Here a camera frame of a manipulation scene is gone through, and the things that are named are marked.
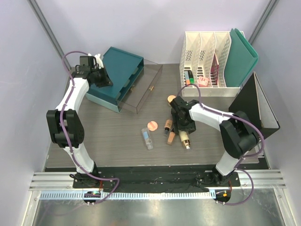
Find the small beige concealer tube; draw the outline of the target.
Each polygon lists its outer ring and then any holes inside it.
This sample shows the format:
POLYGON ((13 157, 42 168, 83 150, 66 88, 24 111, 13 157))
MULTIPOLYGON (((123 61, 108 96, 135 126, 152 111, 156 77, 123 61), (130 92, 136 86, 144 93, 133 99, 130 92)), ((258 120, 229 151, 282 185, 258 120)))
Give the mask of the small beige concealer tube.
POLYGON ((164 125, 164 136, 167 136, 169 134, 172 124, 173 124, 173 121, 171 119, 166 120, 165 125, 164 125))

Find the cream gold pump bottle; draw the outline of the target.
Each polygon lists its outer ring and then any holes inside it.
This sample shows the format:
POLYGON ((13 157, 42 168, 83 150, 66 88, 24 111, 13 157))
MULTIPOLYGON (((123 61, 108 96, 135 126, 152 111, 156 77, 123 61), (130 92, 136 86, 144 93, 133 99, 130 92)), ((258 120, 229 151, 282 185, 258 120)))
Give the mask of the cream gold pump bottle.
POLYGON ((189 139, 188 132, 186 132, 186 131, 179 131, 179 137, 180 137, 180 140, 181 140, 181 143, 182 143, 183 147, 186 150, 189 150, 190 149, 190 139, 189 139))

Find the peach foundation bottle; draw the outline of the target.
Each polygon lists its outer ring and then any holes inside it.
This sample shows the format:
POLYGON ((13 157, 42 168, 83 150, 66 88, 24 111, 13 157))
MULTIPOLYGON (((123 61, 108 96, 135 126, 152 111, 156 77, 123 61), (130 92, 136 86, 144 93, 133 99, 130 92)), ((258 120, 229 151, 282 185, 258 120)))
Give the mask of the peach foundation bottle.
POLYGON ((174 140, 174 137, 175 137, 175 133, 174 133, 173 131, 171 131, 171 132, 169 133, 169 136, 168 136, 168 139, 167 139, 167 144, 168 144, 168 145, 171 145, 171 144, 172 144, 172 142, 173 142, 173 140, 174 140))

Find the clear blue label bottle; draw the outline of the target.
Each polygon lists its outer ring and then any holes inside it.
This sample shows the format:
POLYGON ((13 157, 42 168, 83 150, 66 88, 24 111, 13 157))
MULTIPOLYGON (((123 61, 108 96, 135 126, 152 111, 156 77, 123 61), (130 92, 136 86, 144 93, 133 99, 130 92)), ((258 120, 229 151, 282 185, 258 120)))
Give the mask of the clear blue label bottle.
POLYGON ((148 128, 143 128, 141 130, 142 132, 142 137, 143 137, 143 140, 145 142, 145 145, 147 147, 148 150, 152 150, 153 149, 153 143, 152 143, 152 139, 150 137, 150 131, 148 128))

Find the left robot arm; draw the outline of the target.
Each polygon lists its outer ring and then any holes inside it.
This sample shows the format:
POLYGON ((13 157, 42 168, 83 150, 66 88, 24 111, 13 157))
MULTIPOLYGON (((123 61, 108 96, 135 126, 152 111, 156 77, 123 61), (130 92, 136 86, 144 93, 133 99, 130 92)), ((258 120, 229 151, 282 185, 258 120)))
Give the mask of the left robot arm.
POLYGON ((67 91, 54 110, 46 113, 51 141, 64 149, 76 166, 76 172, 84 177, 84 183, 94 188, 102 178, 96 163, 90 158, 84 145, 84 127, 78 116, 82 100, 92 85, 99 88, 112 86, 102 55, 80 52, 75 70, 66 69, 69 80, 67 91))

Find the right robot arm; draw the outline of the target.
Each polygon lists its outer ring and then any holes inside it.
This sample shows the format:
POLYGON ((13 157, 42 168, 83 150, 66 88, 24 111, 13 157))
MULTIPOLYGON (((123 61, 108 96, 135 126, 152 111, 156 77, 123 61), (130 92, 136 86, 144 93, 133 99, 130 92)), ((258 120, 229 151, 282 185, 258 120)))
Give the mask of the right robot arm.
POLYGON ((227 113, 208 107, 197 100, 187 102, 176 96, 171 102, 174 131, 176 134, 196 131, 196 122, 206 124, 220 132, 224 154, 212 170, 212 183, 225 185, 246 153, 264 140, 262 133, 238 111, 227 113))

